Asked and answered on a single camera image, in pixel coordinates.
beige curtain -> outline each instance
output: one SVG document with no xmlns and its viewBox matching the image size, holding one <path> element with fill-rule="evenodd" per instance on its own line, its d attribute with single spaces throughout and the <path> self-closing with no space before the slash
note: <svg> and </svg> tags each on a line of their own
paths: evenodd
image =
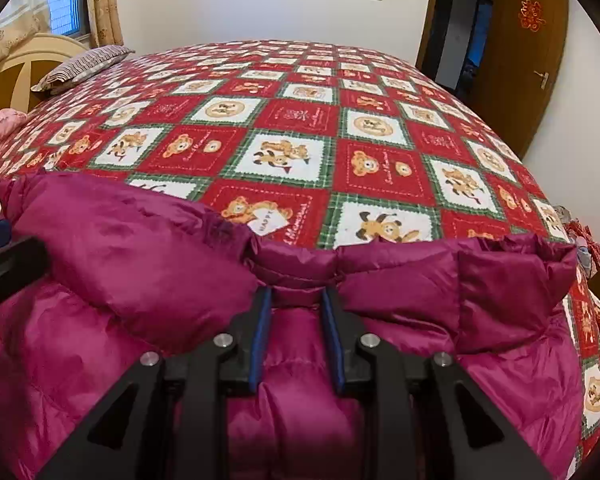
<svg viewBox="0 0 600 480">
<path fill-rule="evenodd" d="M 87 3 L 91 26 L 91 46 L 124 44 L 118 18 L 117 0 L 87 0 Z"/>
<path fill-rule="evenodd" d="M 0 62 L 37 32 L 50 30 L 46 0 L 10 0 L 0 13 Z"/>
</svg>

white wall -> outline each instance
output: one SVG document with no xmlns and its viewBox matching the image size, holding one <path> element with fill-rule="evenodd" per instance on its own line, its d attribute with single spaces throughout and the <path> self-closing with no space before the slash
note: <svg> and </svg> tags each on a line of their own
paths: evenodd
<svg viewBox="0 0 600 480">
<path fill-rule="evenodd" d="M 375 48 L 415 62 L 428 0 L 118 0 L 139 54 L 250 38 Z"/>
<path fill-rule="evenodd" d="M 453 0 L 449 26 L 446 30 L 445 46 L 442 50 L 436 82 L 455 88 L 464 65 L 466 49 L 474 25 L 477 0 Z"/>
<path fill-rule="evenodd" d="M 549 200 L 600 242 L 600 33 L 577 0 L 569 0 L 560 72 L 524 163 Z"/>
</svg>

wooden headboard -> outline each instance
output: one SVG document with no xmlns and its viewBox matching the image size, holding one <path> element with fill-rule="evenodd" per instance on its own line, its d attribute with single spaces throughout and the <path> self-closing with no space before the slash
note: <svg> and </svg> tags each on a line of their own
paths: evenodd
<svg viewBox="0 0 600 480">
<path fill-rule="evenodd" d="M 86 50 L 83 44 L 66 36 L 32 36 L 0 63 L 0 110 L 33 110 L 44 97 L 30 88 L 56 66 Z"/>
</svg>

red and white checkered quilt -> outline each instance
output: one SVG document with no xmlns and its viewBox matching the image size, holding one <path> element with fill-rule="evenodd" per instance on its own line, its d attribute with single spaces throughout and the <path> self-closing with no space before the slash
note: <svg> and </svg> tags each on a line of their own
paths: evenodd
<svg viewBox="0 0 600 480">
<path fill-rule="evenodd" d="M 128 60 L 40 105 L 0 146 L 0 177 L 39 168 L 200 200 L 304 247 L 526 231 L 568 241 L 475 113 L 364 48 L 235 41 Z M 600 302 L 578 271 L 563 303 L 585 393 L 575 467 L 600 436 Z"/>
</svg>

down jacket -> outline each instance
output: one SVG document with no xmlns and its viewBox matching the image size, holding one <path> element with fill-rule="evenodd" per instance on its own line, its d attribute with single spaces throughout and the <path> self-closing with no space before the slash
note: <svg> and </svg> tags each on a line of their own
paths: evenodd
<svg viewBox="0 0 600 480">
<path fill-rule="evenodd" d="M 274 312 L 257 396 L 228 407 L 231 478 L 351 479 L 363 414 L 332 389 L 321 290 L 403 351 L 457 357 L 564 478 L 582 381 L 561 300 L 575 252 L 535 235 L 307 250 L 253 235 L 199 203 L 87 174 L 1 181 L 14 236 L 44 241 L 48 275 L 0 305 L 0 463 L 32 479 L 148 350 L 187 352 L 250 307 Z"/>
</svg>

